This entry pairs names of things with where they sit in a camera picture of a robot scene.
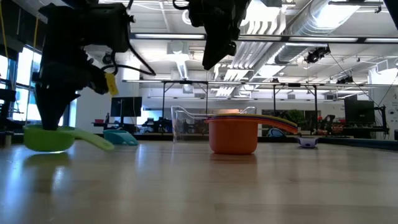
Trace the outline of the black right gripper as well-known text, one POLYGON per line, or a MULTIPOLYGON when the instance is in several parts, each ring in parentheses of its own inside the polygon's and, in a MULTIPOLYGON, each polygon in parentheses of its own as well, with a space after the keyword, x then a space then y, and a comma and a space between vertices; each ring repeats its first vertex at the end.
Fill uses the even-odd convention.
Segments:
POLYGON ((250 0, 189 0, 188 17, 193 27, 204 27, 206 45, 202 65, 213 68, 227 55, 235 56, 240 26, 250 0))

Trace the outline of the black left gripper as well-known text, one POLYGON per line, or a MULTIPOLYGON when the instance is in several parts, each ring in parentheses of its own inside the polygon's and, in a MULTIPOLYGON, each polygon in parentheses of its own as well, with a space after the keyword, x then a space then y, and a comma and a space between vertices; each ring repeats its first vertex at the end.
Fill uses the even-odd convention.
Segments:
POLYGON ((83 53, 81 65, 74 67, 60 62, 44 64, 32 75, 35 100, 43 129, 57 129, 67 105, 76 99, 76 91, 86 87, 103 95, 109 91, 105 73, 94 62, 95 59, 83 53))

